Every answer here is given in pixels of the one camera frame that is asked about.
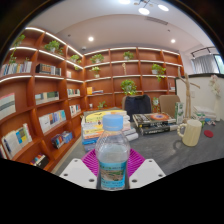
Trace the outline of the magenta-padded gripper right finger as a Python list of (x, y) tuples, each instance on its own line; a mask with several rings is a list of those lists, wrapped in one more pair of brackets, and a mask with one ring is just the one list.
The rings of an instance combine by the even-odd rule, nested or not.
[(145, 159), (134, 149), (128, 159), (129, 188), (135, 189), (165, 177), (165, 173), (153, 159)]

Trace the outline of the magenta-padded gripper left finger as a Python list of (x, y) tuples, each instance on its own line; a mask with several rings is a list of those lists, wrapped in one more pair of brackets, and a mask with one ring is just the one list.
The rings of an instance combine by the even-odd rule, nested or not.
[(74, 158), (60, 174), (60, 177), (78, 186), (96, 189), (99, 164), (94, 150), (81, 159)]

